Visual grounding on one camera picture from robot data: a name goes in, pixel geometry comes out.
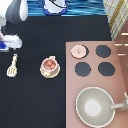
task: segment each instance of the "white bowl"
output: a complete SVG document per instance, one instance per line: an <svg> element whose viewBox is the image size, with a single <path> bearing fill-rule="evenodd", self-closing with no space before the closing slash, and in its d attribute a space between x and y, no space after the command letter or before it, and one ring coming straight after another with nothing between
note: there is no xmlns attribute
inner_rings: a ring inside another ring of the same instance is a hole
<svg viewBox="0 0 128 128"><path fill-rule="evenodd" d="M99 87L87 87L76 98L76 111L80 119L93 128L109 125L115 116L112 97Z"/></svg>

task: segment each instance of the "wooden whisk handle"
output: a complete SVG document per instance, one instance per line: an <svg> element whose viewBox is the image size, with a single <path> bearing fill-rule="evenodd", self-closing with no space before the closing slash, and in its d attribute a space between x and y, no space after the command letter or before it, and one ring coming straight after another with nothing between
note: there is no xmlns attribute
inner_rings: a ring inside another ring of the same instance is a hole
<svg viewBox="0 0 128 128"><path fill-rule="evenodd" d="M18 57L17 54L14 54L13 60L12 60L12 65L13 65L13 66L16 66L17 57Z"/></svg>

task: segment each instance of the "black burner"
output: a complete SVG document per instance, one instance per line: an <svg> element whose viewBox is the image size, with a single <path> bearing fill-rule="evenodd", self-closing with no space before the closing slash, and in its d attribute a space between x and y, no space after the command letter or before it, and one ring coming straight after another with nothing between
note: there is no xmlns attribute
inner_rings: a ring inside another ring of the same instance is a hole
<svg viewBox="0 0 128 128"><path fill-rule="evenodd" d="M87 76L89 75L90 71L91 71L91 68L89 64L87 64L86 62L79 62L75 66L75 72L79 76L82 76L82 77Z"/></svg>
<svg viewBox="0 0 128 128"><path fill-rule="evenodd" d="M112 76L115 72L114 66L109 62L100 63L98 70L103 76Z"/></svg>
<svg viewBox="0 0 128 128"><path fill-rule="evenodd" d="M96 54L102 58L106 58L111 55L111 49L106 45L99 45L96 48Z"/></svg>

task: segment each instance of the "blue striped fabric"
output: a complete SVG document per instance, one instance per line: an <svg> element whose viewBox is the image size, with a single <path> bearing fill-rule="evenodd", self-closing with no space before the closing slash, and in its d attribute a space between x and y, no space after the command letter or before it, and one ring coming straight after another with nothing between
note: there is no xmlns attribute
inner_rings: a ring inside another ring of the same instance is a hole
<svg viewBox="0 0 128 128"><path fill-rule="evenodd" d="M44 0L27 0L29 16L45 16ZM106 15L103 0L69 0L66 14L62 16Z"/></svg>

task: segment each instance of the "pink stove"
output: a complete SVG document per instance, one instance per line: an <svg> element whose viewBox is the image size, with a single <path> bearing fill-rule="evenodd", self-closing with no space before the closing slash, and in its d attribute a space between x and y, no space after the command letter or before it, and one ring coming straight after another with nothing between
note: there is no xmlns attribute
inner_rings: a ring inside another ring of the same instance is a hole
<svg viewBox="0 0 128 128"><path fill-rule="evenodd" d="M76 45L84 46L87 54L80 49L76 54ZM66 128L90 128L77 115L75 104L77 95L91 86L107 91L115 104L125 100L126 87L114 41L66 43ZM113 121L105 128L128 128L128 110L116 110Z"/></svg>

